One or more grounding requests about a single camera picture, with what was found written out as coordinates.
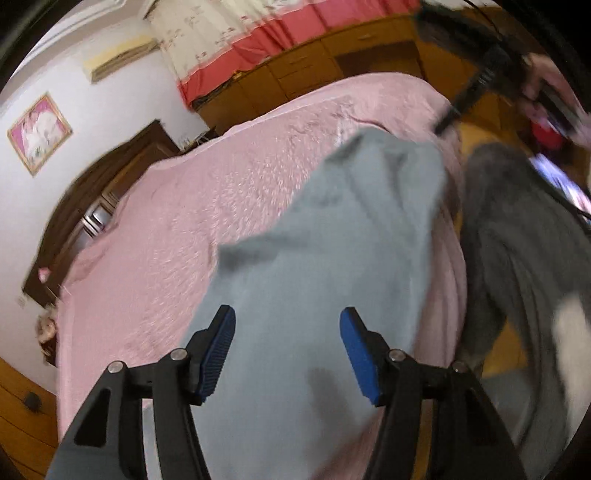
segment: curtain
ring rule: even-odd
[[[268,57],[418,0],[159,0],[147,16],[189,105]]]

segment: white curtain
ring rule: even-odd
[[[279,11],[301,0],[159,0],[148,14],[179,79],[214,60]]]

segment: white wall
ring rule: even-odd
[[[8,98],[0,96],[0,356],[42,387],[55,391],[56,369],[43,364],[34,325],[41,308],[18,303],[53,208],[70,183],[102,154],[161,119],[178,144],[206,126],[183,105],[162,54],[155,51],[91,85],[82,61],[133,37],[145,27],[127,20],[95,34],[54,59]],[[4,134],[43,93],[49,92],[73,135],[33,178]]]

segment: hand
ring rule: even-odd
[[[584,112],[573,89],[560,73],[558,67],[549,57],[534,53],[528,55],[525,61],[530,65],[530,72],[523,87],[523,94],[530,101],[521,100],[519,102],[520,110],[530,120],[538,124],[545,125],[548,123],[546,109],[539,103],[534,103],[540,93],[541,81],[544,79],[556,89],[565,103],[579,114],[581,123],[577,126],[574,134],[571,135],[571,140],[582,147],[591,148],[591,116]]]

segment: red object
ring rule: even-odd
[[[543,147],[549,148],[550,150],[559,150],[564,144],[564,137],[550,125],[544,126],[532,122],[531,132]]]

